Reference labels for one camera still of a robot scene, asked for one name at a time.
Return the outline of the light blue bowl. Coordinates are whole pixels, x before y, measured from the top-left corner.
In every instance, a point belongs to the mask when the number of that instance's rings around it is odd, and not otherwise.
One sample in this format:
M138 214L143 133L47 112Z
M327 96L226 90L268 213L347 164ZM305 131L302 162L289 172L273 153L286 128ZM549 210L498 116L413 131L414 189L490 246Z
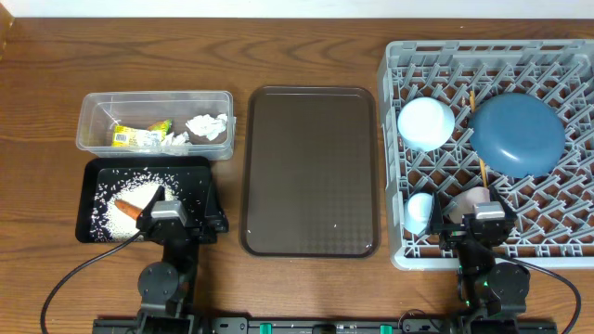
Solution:
M415 151L438 149L451 137L454 128L452 109L431 97L411 100L397 118L397 130L405 146Z

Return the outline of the pink plastic cup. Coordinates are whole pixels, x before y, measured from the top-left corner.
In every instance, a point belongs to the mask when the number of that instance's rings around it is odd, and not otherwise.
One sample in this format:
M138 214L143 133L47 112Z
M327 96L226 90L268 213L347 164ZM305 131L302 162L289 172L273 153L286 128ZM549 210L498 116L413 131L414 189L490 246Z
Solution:
M472 207L475 204L489 201L489 190L486 187L477 186L470 188L452 199L454 206L448 217L453 223L461 224L463 215L473 213Z

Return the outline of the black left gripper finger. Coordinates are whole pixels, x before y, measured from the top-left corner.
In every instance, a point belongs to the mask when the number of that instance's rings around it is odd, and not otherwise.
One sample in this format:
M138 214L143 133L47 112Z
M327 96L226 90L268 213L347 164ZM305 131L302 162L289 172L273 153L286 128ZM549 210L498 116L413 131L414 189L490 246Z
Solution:
M213 181L211 181L206 190L206 200L204 204L204 217L208 223L226 223L226 215L224 210L222 209L218 195L216 191L216 186Z
M145 206L145 208L138 215L139 221L146 220L151 217L152 209L154 208L155 204L158 201L163 201L165 199L164 193L165 193L164 186L158 186L157 190L154 193L154 195L152 196L151 200L148 202L148 204Z

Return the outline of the dark blue plate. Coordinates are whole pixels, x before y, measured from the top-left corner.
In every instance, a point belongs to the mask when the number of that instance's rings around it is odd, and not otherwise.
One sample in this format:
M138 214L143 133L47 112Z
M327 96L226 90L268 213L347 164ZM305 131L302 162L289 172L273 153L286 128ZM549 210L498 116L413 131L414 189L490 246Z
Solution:
M473 113L470 142L492 170L514 178L543 176L556 167L565 135L554 109L534 96L493 96Z

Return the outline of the orange carrot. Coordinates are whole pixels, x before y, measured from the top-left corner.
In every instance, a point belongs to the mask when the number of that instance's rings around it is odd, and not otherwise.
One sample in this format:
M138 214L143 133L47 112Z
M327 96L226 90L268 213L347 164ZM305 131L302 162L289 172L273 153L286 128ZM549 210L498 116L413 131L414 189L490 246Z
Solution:
M133 220L136 220L142 213L140 208L122 199L116 199L114 204L120 212L124 213Z

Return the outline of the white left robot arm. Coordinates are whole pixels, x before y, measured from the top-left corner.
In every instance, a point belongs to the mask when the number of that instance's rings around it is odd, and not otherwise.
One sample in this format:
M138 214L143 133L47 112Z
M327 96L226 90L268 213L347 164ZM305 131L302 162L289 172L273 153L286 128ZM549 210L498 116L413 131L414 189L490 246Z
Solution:
M149 264L138 278L141 306L137 333L210 331L209 321L194 312L199 247L216 242L217 235L226 233L229 225L213 185L207 187L205 196L205 209L194 218L182 201L167 200L164 187L158 186L136 218L136 228L143 239L163 246L161 260Z

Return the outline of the yellow green snack wrapper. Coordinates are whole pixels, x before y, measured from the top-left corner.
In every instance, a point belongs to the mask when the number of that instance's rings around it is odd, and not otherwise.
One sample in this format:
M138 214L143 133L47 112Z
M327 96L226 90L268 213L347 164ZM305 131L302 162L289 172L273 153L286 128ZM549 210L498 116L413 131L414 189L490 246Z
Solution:
M157 147L168 135L173 121L171 119L156 122L146 129L137 129L124 125L114 127L113 147Z

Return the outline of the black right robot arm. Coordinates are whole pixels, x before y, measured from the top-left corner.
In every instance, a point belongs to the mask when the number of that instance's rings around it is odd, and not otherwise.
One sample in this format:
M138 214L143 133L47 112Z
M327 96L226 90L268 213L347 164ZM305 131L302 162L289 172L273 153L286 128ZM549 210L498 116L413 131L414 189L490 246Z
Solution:
M458 256L458 297L467 308L447 319L442 333L518 334L517 315L526 311L530 273L520 264L496 261L494 247L507 240L516 213L491 186L489 201L475 205L453 223L442 215L438 195L432 194L427 231L439 237L444 251Z

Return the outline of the light blue plastic cup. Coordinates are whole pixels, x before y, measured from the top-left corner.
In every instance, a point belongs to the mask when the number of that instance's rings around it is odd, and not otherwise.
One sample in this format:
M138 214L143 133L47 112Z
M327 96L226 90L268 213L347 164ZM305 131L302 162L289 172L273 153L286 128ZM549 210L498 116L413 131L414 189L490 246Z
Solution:
M407 200L404 209L404 228L413 235L422 234L427 228L433 209L433 196L418 193Z

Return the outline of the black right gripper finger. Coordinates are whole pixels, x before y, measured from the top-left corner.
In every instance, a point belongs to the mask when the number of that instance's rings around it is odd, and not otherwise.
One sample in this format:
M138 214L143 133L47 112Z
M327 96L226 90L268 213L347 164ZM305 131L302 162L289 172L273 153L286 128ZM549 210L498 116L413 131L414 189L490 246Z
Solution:
M512 207L503 199L503 197L498 193L497 189L494 185L488 187L490 199L493 202L497 202L500 206L502 211L504 212L505 218L515 218L516 213L512 209Z
M444 229L445 222L444 216L442 215L440 200L436 192L431 194L431 200L431 209L426 231L441 232Z

